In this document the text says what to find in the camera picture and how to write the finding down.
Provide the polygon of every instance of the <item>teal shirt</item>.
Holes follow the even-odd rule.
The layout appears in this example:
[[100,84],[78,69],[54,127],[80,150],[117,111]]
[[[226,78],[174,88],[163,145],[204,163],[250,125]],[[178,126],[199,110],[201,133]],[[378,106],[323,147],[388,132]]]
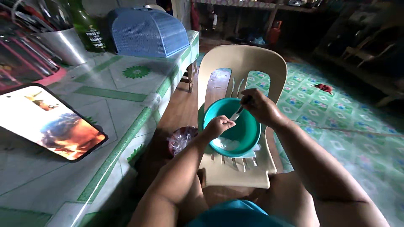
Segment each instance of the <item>teal shirt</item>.
[[293,227],[274,216],[268,216],[264,210],[247,200],[232,200],[218,204],[186,225],[186,227],[220,226]]

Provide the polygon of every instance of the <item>metal container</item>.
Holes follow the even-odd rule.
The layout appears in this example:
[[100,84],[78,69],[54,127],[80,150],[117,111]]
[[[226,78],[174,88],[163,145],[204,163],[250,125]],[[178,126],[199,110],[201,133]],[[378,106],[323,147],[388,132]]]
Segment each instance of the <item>metal container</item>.
[[69,65],[81,65],[90,59],[74,28],[35,35]]

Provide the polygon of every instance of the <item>plastic bowl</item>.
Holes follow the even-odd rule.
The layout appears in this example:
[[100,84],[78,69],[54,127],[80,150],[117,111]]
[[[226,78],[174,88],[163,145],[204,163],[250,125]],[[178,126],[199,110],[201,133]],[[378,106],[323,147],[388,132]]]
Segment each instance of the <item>plastic bowl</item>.
[[[214,102],[206,111],[204,116],[203,128],[205,128],[212,118],[225,115],[228,118],[240,107],[240,99],[224,98]],[[239,141],[240,145],[234,150],[224,150],[216,146],[212,141],[210,147],[217,153],[236,158],[247,154],[258,142],[261,135],[261,124],[248,112],[243,110],[240,117],[235,121],[236,126],[226,130],[221,137]]]

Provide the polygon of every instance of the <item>green glass bottle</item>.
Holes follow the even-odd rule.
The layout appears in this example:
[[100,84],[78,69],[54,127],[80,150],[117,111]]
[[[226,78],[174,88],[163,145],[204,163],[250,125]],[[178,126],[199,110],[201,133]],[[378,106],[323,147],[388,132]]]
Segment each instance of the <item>green glass bottle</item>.
[[73,18],[73,26],[90,52],[105,52],[106,46],[94,20],[84,10],[82,0],[67,0]]

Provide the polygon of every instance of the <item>floor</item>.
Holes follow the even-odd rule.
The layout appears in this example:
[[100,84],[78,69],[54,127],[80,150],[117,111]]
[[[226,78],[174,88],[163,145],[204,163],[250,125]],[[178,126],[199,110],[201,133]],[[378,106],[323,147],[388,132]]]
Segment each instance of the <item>floor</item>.
[[[203,53],[223,42],[202,40]],[[377,91],[335,68],[309,64],[294,55],[278,51],[288,61],[288,77],[277,106],[313,139],[339,160],[373,199],[392,227],[404,225],[404,117],[396,108],[372,106]],[[206,99],[224,97],[226,84],[216,72]],[[253,83],[254,77],[248,78]],[[333,87],[332,95],[312,87],[323,83]],[[180,83],[157,126],[149,151],[139,168],[139,193],[145,191],[159,167],[169,161],[166,139],[175,129],[196,126],[197,84],[193,93]],[[278,172],[293,168],[276,135],[267,132]],[[252,198],[259,191],[245,187],[206,187],[209,205],[229,198]]]

